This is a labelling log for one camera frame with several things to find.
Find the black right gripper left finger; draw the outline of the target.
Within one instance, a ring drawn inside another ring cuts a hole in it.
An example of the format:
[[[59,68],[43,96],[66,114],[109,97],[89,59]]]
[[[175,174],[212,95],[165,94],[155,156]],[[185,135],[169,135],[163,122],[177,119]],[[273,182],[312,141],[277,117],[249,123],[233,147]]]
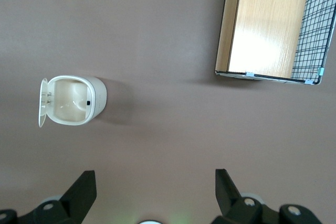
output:
[[[17,223],[82,223],[97,197],[93,170],[83,172],[58,200],[40,204]]]

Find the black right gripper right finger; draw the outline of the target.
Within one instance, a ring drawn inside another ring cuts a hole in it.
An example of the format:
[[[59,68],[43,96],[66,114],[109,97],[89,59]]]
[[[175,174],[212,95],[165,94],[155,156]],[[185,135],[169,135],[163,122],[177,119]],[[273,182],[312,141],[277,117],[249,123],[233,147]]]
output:
[[[212,223],[321,223],[304,206],[285,204],[275,211],[255,197],[242,196],[226,169],[215,171],[215,195],[222,214]]]

